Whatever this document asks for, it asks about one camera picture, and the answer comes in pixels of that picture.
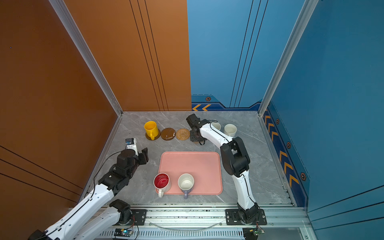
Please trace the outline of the light blue mug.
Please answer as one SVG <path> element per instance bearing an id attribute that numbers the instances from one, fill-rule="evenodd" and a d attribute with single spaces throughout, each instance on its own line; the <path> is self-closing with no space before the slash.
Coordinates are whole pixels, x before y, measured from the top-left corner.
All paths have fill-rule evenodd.
<path id="1" fill-rule="evenodd" d="M 220 131 L 221 130 L 221 124 L 218 122 L 211 122 L 211 126 L 215 128 L 216 130 Z"/>

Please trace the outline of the woven rattan round coaster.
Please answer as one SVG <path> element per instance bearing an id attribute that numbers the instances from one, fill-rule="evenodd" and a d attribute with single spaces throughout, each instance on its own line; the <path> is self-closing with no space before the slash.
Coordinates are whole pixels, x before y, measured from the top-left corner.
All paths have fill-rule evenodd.
<path id="1" fill-rule="evenodd" d="M 190 131 L 188 129 L 179 129 L 176 131 L 176 138 L 180 141 L 185 141 L 190 138 Z"/>

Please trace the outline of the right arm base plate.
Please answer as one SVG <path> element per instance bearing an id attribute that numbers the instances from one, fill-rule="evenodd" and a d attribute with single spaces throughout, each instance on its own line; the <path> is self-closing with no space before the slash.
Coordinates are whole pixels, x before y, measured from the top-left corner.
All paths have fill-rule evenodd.
<path id="1" fill-rule="evenodd" d="M 228 226 L 235 225 L 258 225 L 266 226 L 267 217 L 263 209 L 259 209 L 256 212 L 256 215 L 253 217 L 247 217 L 246 214 L 239 209 L 226 209 L 226 224 Z"/>

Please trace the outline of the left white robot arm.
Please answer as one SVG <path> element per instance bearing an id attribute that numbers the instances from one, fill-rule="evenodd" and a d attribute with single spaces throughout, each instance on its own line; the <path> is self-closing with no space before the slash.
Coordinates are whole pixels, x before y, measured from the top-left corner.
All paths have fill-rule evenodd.
<path id="1" fill-rule="evenodd" d="M 149 161 L 148 149 L 120 152 L 116 164 L 98 181 L 90 194 L 45 231 L 36 230 L 29 240 L 93 240 L 115 224 L 135 223 L 131 206 L 114 200 L 100 215 L 92 216 L 127 186 L 140 165 Z"/>

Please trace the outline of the glossy round wooden coaster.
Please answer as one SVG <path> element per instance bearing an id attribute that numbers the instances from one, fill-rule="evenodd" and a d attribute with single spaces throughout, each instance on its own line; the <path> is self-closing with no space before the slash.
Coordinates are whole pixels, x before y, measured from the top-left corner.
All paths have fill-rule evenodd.
<path id="1" fill-rule="evenodd" d="M 176 136 L 176 131 L 173 128 L 165 128 L 161 131 L 161 138 L 165 141 L 170 141 Z"/>

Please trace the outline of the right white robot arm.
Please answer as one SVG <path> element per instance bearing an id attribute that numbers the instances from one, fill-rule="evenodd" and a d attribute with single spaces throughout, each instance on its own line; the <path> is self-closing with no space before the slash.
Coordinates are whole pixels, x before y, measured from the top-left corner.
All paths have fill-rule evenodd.
<path id="1" fill-rule="evenodd" d="M 226 135 L 213 126 L 212 120 L 202 120 L 195 114 L 189 115 L 186 121 L 191 128 L 192 142 L 204 145 L 205 141 L 210 141 L 220 149 L 223 167 L 235 183 L 240 219 L 246 225 L 255 223 L 261 216 L 261 208 L 251 189 L 249 178 L 251 159 L 243 140 L 240 137 Z"/>

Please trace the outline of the matte round wooden coaster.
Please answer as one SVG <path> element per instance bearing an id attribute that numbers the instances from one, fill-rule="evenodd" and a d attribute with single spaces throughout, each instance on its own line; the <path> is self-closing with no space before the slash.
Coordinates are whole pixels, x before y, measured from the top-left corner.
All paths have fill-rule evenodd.
<path id="1" fill-rule="evenodd" d="M 160 136 L 161 136 L 161 131 L 159 131 L 158 135 L 157 135 L 157 136 L 155 136 L 155 138 L 154 138 L 154 139 L 152 139 L 150 136 L 148 136 L 148 134 L 147 134 L 147 133 L 145 134 L 145 137 L 146 137 L 148 140 L 150 140 L 150 141 L 154 141 L 154 140 L 157 140 L 158 138 L 160 138 Z"/>

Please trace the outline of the yellow mug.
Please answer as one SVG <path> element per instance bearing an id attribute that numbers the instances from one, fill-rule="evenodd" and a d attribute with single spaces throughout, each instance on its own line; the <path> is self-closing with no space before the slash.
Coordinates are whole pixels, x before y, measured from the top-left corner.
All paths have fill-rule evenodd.
<path id="1" fill-rule="evenodd" d="M 145 123 L 144 128 L 148 136 L 150 136 L 152 139 L 154 139 L 155 136 L 157 136 L 159 133 L 159 128 L 157 126 L 157 123 L 154 121 L 149 121 Z"/>

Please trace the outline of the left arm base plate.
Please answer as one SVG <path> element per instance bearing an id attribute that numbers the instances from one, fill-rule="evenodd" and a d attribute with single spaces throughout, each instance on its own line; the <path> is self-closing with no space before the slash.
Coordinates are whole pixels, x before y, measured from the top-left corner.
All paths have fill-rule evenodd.
<path id="1" fill-rule="evenodd" d="M 145 209 L 134 209 L 134 210 L 125 210 L 121 213 L 120 219 L 117 225 L 120 226 L 143 226 L 145 224 L 147 216 L 147 210 Z"/>

